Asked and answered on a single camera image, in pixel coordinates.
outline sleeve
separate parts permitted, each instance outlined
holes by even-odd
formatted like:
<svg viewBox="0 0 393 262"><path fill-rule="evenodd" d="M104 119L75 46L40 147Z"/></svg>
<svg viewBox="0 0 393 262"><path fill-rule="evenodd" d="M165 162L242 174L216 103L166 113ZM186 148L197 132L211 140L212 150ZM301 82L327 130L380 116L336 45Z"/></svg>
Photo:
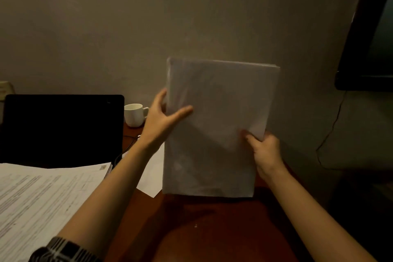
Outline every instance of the sleeve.
<svg viewBox="0 0 393 262"><path fill-rule="evenodd" d="M30 256L29 262L102 262L79 245L53 237L46 247L41 247Z"/></svg>

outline left hand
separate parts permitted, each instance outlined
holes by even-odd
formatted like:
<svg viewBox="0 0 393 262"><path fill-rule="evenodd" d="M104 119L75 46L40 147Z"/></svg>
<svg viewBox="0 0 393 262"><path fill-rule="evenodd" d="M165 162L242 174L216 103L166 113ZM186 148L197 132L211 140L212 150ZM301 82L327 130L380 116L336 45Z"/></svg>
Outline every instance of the left hand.
<svg viewBox="0 0 393 262"><path fill-rule="evenodd" d="M167 90L164 88L155 96L147 114L142 135L139 138L154 152L160 148L160 145L167 139L174 127L194 111L193 106L186 106L172 115L166 116L162 104L166 94Z"/></svg>

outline wooden desk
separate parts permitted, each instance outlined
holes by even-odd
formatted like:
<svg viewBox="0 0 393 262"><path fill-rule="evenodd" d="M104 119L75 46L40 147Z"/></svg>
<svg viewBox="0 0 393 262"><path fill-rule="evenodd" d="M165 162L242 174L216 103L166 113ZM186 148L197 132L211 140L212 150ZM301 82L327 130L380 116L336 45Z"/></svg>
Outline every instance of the wooden desk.
<svg viewBox="0 0 393 262"><path fill-rule="evenodd" d="M136 136L142 128L124 128ZM131 138L124 138L127 147ZM253 198L135 190L105 261L312 261L264 181Z"/></svg>

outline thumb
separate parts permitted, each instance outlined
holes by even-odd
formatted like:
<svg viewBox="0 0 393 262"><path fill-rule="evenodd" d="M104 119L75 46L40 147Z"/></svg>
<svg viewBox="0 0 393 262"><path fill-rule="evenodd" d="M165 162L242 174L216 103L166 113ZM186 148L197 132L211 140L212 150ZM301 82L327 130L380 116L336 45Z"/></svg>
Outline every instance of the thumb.
<svg viewBox="0 0 393 262"><path fill-rule="evenodd" d="M172 115L168 116L170 118L171 124L176 125L179 121L183 120L187 116L189 116L194 111L193 106L187 106L179 109Z"/></svg>
<svg viewBox="0 0 393 262"><path fill-rule="evenodd" d="M261 141L255 138L250 132L243 131L243 136L247 140L248 144L251 145L253 150L257 150L258 147L261 145Z"/></svg>

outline laptop lid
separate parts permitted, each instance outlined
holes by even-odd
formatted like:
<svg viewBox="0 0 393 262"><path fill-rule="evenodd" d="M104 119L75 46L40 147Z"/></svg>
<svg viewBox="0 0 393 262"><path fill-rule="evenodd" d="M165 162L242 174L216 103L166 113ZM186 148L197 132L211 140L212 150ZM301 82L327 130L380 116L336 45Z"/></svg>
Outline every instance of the laptop lid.
<svg viewBox="0 0 393 262"><path fill-rule="evenodd" d="M0 161L44 168L112 162L122 151L122 95L7 95Z"/></svg>

